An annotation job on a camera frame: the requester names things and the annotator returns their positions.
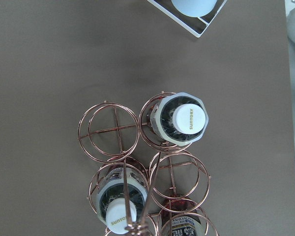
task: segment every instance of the wire ring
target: wire ring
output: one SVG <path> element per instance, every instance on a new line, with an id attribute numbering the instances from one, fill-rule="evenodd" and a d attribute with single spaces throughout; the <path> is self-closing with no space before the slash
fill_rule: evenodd
<path id="1" fill-rule="evenodd" d="M 209 177 L 209 174 L 207 173 L 207 170 L 204 166 L 204 164 L 195 156 L 187 153 L 187 152 L 183 152 L 183 153 L 172 153 L 172 154 L 169 154 L 169 155 L 166 155 L 164 156 L 163 158 L 160 159 L 160 162 L 171 157 L 171 156 L 176 156 L 176 155 L 185 155 L 185 156 L 189 156 L 190 158 L 194 159 L 195 163 L 196 163 L 196 166 L 198 167 L 198 177 L 197 177 L 197 181 L 195 183 L 195 185 L 193 186 L 193 188 L 187 193 L 187 194 L 184 194 L 183 196 L 179 196 L 179 197 L 170 197 L 170 196 L 166 196 L 162 193 L 160 193 L 155 187 L 153 188 L 153 190 L 161 197 L 165 198 L 165 199 L 169 199 L 169 200 L 174 200 L 174 199 L 182 199 L 182 198 L 185 198 L 187 196 L 189 196 L 195 189 L 196 187 L 198 186 L 199 184 L 199 179 L 200 179 L 200 171 L 204 172 L 204 174 L 206 175 L 206 191 L 205 191 L 205 194 L 203 196 L 203 198 L 191 209 L 189 210 L 185 210 L 185 211 L 176 211 L 176 210 L 171 210 L 171 209 L 168 209 L 166 208 L 165 206 L 163 206 L 162 204 L 159 203 L 159 201 L 156 199 L 155 195 L 152 194 L 152 198 L 154 200 L 154 202 L 160 207 L 162 208 L 163 210 L 166 210 L 166 211 L 169 211 L 169 212 L 172 212 L 172 213 L 187 213 L 189 211 L 193 211 L 195 210 L 196 208 L 198 208 L 207 198 L 208 196 L 208 192 L 209 192 L 209 187 L 210 187 L 210 177 Z M 155 155 L 151 161 L 151 163 L 154 161 L 154 159 L 158 156 Z M 149 175 L 149 182 L 151 183 L 152 181 L 152 178 L 153 178 L 153 173 L 155 172 L 155 169 L 156 169 L 156 164 L 153 166 L 152 170 L 150 171 L 150 175 Z"/>
<path id="2" fill-rule="evenodd" d="M 185 200 L 185 201 L 191 202 L 191 203 L 193 203 L 193 204 L 197 204 L 195 201 L 193 201 L 193 200 L 191 200 L 191 199 L 188 199 L 188 198 L 171 200 L 171 203 L 174 203 L 174 202 L 177 202 L 177 201 L 180 201 L 180 200 Z M 207 216 L 206 212 L 205 212 L 201 207 L 196 208 L 196 210 L 200 210 L 200 211 L 203 213 L 203 215 L 208 219 L 208 216 Z M 163 211 L 164 211 L 164 210 L 161 209 L 161 211 L 159 212 L 159 214 L 158 214 L 158 216 L 157 216 L 157 221 L 156 221 L 157 231 L 158 231 L 158 225 L 160 225 L 160 220 L 161 220 L 162 212 L 163 212 Z M 205 235 L 207 235 L 207 232 L 208 232 L 208 222 L 206 221 Z"/>
<path id="3" fill-rule="evenodd" d="M 216 227 L 213 225 L 213 223 L 212 223 L 207 217 L 205 217 L 205 216 L 203 216 L 203 215 L 200 215 L 200 214 L 198 214 L 198 213 L 187 212 L 187 213 L 183 213 L 183 214 L 178 214 L 178 215 L 173 216 L 173 217 L 172 217 L 172 220 L 173 220 L 173 219 L 176 219 L 176 218 L 178 218 L 178 217 L 181 217 L 181 216 L 186 216 L 186 215 L 194 215 L 194 216 L 197 216 L 197 217 L 199 217 L 199 218 L 204 219 L 204 220 L 206 221 L 206 223 L 209 223 L 209 224 L 212 226 L 212 228 L 214 229 L 215 236 L 219 236 L 219 234 L 218 234 L 218 232 L 217 232 L 217 229 L 216 229 Z M 163 225 L 163 227 L 162 227 L 162 229 L 161 229 L 161 235 L 162 235 L 163 231 L 166 229 L 166 227 L 169 225 L 169 223 L 170 223 L 170 220 L 168 220 L 168 221 Z"/>
<path id="4" fill-rule="evenodd" d="M 102 151 L 100 148 L 98 148 L 96 146 L 96 144 L 91 140 L 91 133 L 90 133 L 90 125 L 91 125 L 91 122 L 93 121 L 95 115 L 105 109 L 105 108 L 108 108 L 108 107 L 118 107 L 120 109 L 123 109 L 125 110 L 127 113 L 129 113 L 129 115 L 132 117 L 132 119 L 134 120 L 135 122 L 135 127 L 136 127 L 136 139 L 135 139 L 135 142 L 134 144 L 130 147 L 130 149 L 128 149 L 127 151 L 123 151 L 122 153 L 117 153 L 117 154 L 111 154 L 111 153 L 107 153 L 107 152 L 104 152 Z M 88 122 L 88 136 L 89 136 L 89 139 L 92 143 L 92 145 L 95 147 L 95 149 L 97 151 L 99 151 L 101 154 L 103 155 L 107 155 L 107 156 L 114 156 L 114 157 L 120 157 L 118 159 L 116 159 L 115 161 L 121 161 L 121 160 L 124 160 L 127 156 L 129 156 L 133 150 L 135 149 L 135 147 L 137 146 L 138 144 L 138 141 L 139 141 L 139 137 L 140 137 L 140 132 L 139 132 L 139 122 L 138 122 L 138 119 L 136 117 L 136 115 L 133 113 L 132 110 L 130 110 L 129 108 L 123 106 L 123 105 L 120 105 L 118 103 L 113 103 L 113 102 L 104 102 L 104 103 L 100 103 L 100 104 L 97 104 L 91 108 L 89 108 L 85 113 L 84 115 L 82 116 L 82 118 L 80 119 L 80 122 L 79 122 L 79 126 L 78 126 L 78 139 L 79 139 L 79 143 L 80 143 L 80 146 L 82 148 L 82 150 L 86 153 L 87 156 L 89 156 L 92 160 L 94 161 L 97 161 L 97 162 L 101 162 L 101 163 L 112 163 L 112 161 L 105 161 L 105 160 L 101 160 L 101 159 L 98 159 L 96 158 L 95 156 L 93 156 L 92 154 L 90 154 L 86 147 L 84 146 L 83 144 L 83 141 L 82 141 L 82 136 L 81 136 L 81 125 L 82 123 L 84 122 L 86 116 L 91 113 L 93 110 L 97 109 L 94 114 L 92 115 L 91 119 L 89 120 Z"/>
<path id="5" fill-rule="evenodd" d="M 92 193 L 94 192 L 95 189 L 99 189 L 99 184 L 100 182 L 103 180 L 103 178 L 101 180 L 98 180 L 99 178 L 99 175 L 100 175 L 100 172 L 105 169 L 105 168 L 108 168 L 110 166 L 114 166 L 114 165 L 120 165 L 120 166 L 123 166 L 123 163 L 109 163 L 109 164 L 105 164 L 103 166 L 101 166 L 101 168 L 99 168 L 99 170 L 96 172 L 96 174 L 93 175 L 90 183 L 89 183 L 89 186 L 88 186 L 88 201 L 90 203 L 90 206 L 92 207 L 93 211 L 97 214 L 97 209 L 93 203 L 93 200 L 92 200 Z M 145 184 L 145 187 L 147 188 L 147 191 L 149 191 L 149 188 L 148 188 L 148 181 L 147 181 L 147 176 L 145 176 L 139 169 L 137 169 L 136 167 L 130 165 L 130 164 L 127 164 L 126 163 L 126 166 L 127 167 L 130 167 L 132 169 L 134 169 L 135 171 L 137 171 L 141 177 L 143 177 L 143 181 L 144 181 L 144 184 Z"/>
<path id="6" fill-rule="evenodd" d="M 174 95 L 174 92 L 164 92 L 164 93 L 160 93 L 154 97 L 152 97 L 150 100 L 148 100 L 145 105 L 142 107 L 141 111 L 140 111 L 140 115 L 139 115 L 139 130 L 141 133 L 141 136 L 143 138 L 143 140 L 145 141 L 145 143 L 147 145 L 149 145 L 151 148 L 157 150 L 157 151 L 161 151 L 164 153 L 173 153 L 173 152 L 180 152 L 184 149 L 186 149 L 187 147 L 189 147 L 191 144 L 187 144 L 185 146 L 179 147 L 176 144 L 172 144 L 169 146 L 163 146 L 163 145 L 159 145 L 156 144 L 155 142 L 153 142 L 151 139 L 149 139 L 145 133 L 145 131 L 143 130 L 143 114 L 146 111 L 146 109 L 149 107 L 149 105 L 157 100 L 161 100 L 163 97 L 167 97 L 167 96 L 171 96 Z"/>
<path id="7" fill-rule="evenodd" d="M 189 151 L 187 151 L 187 150 L 182 150 L 181 152 L 179 152 L 180 154 L 182 154 L 182 153 L 187 153 L 187 154 L 190 154 L 190 155 L 192 155 L 191 154 L 191 152 L 189 152 Z M 153 162 L 154 162 L 154 160 L 157 158 L 157 156 L 159 155 L 159 153 L 158 154 L 156 154 L 153 158 L 152 158 L 152 160 L 150 161 L 150 164 L 149 164 L 149 175 L 150 175 L 150 172 L 151 172 L 151 169 L 152 169 L 152 164 L 153 164 Z M 199 168 L 199 170 L 200 171 L 202 171 L 204 174 L 205 174 L 205 171 L 204 171 L 204 169 L 202 169 L 202 167 L 199 167 L 198 165 L 197 165 L 197 163 L 194 163 L 194 162 L 192 162 L 192 163 L 179 163 L 178 165 L 179 166 L 183 166 L 183 165 L 189 165 L 189 164 L 193 164 L 194 166 L 196 166 L 196 167 L 198 167 Z"/>

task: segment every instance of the white container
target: white container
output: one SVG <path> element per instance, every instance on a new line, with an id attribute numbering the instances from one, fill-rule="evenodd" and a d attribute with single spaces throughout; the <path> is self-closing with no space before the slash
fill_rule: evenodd
<path id="1" fill-rule="evenodd" d="M 153 131 L 160 138 L 184 146 L 203 136 L 208 115 L 200 99 L 179 92 L 164 97 L 154 106 L 150 122 Z"/>
<path id="2" fill-rule="evenodd" d="M 209 18 L 200 16 L 200 15 L 205 14 L 207 11 L 209 11 L 210 7 L 208 7 L 205 11 L 202 11 L 202 12 L 198 11 L 198 13 L 194 14 L 193 12 L 190 12 L 189 9 L 180 7 L 179 3 L 177 3 L 176 1 L 172 1 L 172 2 L 170 0 L 147 0 L 147 1 L 150 2 L 153 6 L 157 7 L 160 11 L 165 13 L 167 16 L 169 16 L 171 19 L 176 21 L 178 24 L 180 24 L 182 27 L 184 27 L 194 36 L 199 38 L 207 30 L 207 28 L 215 19 L 217 14 L 220 12 L 220 10 L 225 5 L 227 0 L 218 0 L 215 6 L 213 6 L 213 9 L 208 13 L 208 15 L 211 15 Z M 192 1 L 190 2 L 188 1 L 189 0 L 179 0 L 180 4 L 182 5 L 184 5 L 184 2 L 186 2 L 187 4 L 189 3 L 192 4 Z"/>
<path id="3" fill-rule="evenodd" d="M 147 189 L 143 177 L 133 168 L 127 167 L 127 183 L 130 196 L 132 221 L 141 216 L 147 199 Z M 115 234 L 125 234 L 126 223 L 125 199 L 123 194 L 123 167 L 115 167 L 99 183 L 96 196 L 98 218 Z"/>
<path id="4" fill-rule="evenodd" d="M 172 0 L 174 7 L 190 17 L 201 17 L 211 12 L 217 0 Z"/>

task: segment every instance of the white bottle cap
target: white bottle cap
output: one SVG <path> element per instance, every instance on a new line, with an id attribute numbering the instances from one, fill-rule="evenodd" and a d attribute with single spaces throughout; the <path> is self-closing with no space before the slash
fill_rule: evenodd
<path id="1" fill-rule="evenodd" d="M 133 202 L 130 201 L 130 211 L 132 221 L 137 219 L 137 209 Z M 106 225 L 115 234 L 122 235 L 128 232 L 127 227 L 125 199 L 117 198 L 109 203 L 106 211 Z"/>
<path id="2" fill-rule="evenodd" d="M 213 10 L 217 0 L 172 0 L 174 7 L 190 17 L 207 15 Z"/>
<path id="3" fill-rule="evenodd" d="M 173 114 L 173 125 L 183 134 L 196 134 L 206 123 L 203 109 L 196 104 L 183 104 L 176 108 Z"/>

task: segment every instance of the red bottle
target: red bottle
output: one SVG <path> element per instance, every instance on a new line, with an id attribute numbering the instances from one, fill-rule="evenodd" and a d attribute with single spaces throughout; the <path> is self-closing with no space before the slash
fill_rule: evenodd
<path id="1" fill-rule="evenodd" d="M 119 157 L 113 157 L 110 159 L 110 161 L 113 161 L 114 159 L 118 159 Z M 124 160 L 121 160 L 121 161 L 116 161 L 116 163 L 123 163 Z M 144 175 L 146 175 L 146 169 L 145 167 L 138 161 L 136 160 L 135 158 L 133 157 L 126 157 L 126 163 L 137 168 L 141 173 L 143 173 Z M 112 171 L 113 169 L 115 168 L 120 168 L 120 167 L 123 167 L 121 164 L 118 164 L 118 165 L 112 165 L 109 169 L 108 169 L 108 172 L 109 173 L 110 171 Z"/>
<path id="2" fill-rule="evenodd" d="M 172 197 L 179 197 L 181 194 L 172 195 Z M 164 202 L 166 208 L 170 208 L 169 200 Z M 191 209 L 195 204 L 190 200 L 171 200 L 171 208 L 176 211 L 184 211 Z M 178 215 L 178 213 L 172 213 L 172 217 Z M 170 213 L 168 211 L 162 210 L 161 213 L 162 227 L 170 220 Z M 204 230 L 200 223 L 200 219 L 194 215 L 185 214 L 181 217 L 175 218 L 167 224 L 166 228 L 162 230 L 164 236 L 204 236 Z"/>

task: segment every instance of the vertical metal rod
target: vertical metal rod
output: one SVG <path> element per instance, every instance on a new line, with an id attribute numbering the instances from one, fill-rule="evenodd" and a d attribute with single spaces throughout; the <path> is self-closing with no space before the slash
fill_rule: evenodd
<path id="1" fill-rule="evenodd" d="M 120 128 L 118 124 L 118 117 L 117 117 L 117 112 L 116 112 L 116 107 L 114 106 L 114 114 L 115 114 L 115 120 L 116 120 L 116 128 L 117 128 L 117 133 L 118 133 L 118 142 L 119 142 L 119 148 L 120 148 L 120 153 L 122 153 L 122 143 L 121 143 L 121 136 L 120 136 Z"/>
<path id="2" fill-rule="evenodd" d="M 144 223 L 145 223 L 145 216 L 148 213 L 148 207 L 149 207 L 150 202 L 152 201 L 153 188 L 154 188 L 155 183 L 156 183 L 156 178 L 157 178 L 157 172 L 158 172 L 158 166 L 159 166 L 160 159 L 161 159 L 161 152 L 158 155 L 154 178 L 151 181 L 151 184 L 149 186 L 148 193 L 147 193 L 147 200 L 146 200 L 146 203 L 145 203 L 144 208 L 142 210 L 142 214 L 141 214 L 140 219 L 139 219 L 139 222 L 140 222 L 141 225 L 144 225 Z"/>
<path id="3" fill-rule="evenodd" d="M 169 200 L 169 209 L 171 210 L 172 209 L 172 200 Z M 173 235 L 173 233 L 172 233 L 172 231 L 173 231 L 173 227 L 172 227 L 172 213 L 171 212 L 169 212 L 169 234 L 168 234 L 168 236 L 172 236 Z"/>
<path id="4" fill-rule="evenodd" d="M 169 164 L 170 164 L 170 171 L 171 171 L 171 178 L 172 178 L 172 185 L 173 185 L 173 191 L 174 191 L 174 195 L 176 195 L 176 186 L 175 186 L 175 180 L 174 180 L 174 173 L 173 173 L 173 166 L 172 166 L 172 161 L 171 158 L 168 158 L 169 160 Z"/>
<path id="5" fill-rule="evenodd" d="M 127 183 L 127 166 L 126 160 L 123 162 L 123 193 L 124 193 L 124 201 L 126 207 L 126 220 L 128 225 L 132 225 L 132 217 L 130 211 L 130 196 L 129 196 L 129 189 Z"/>

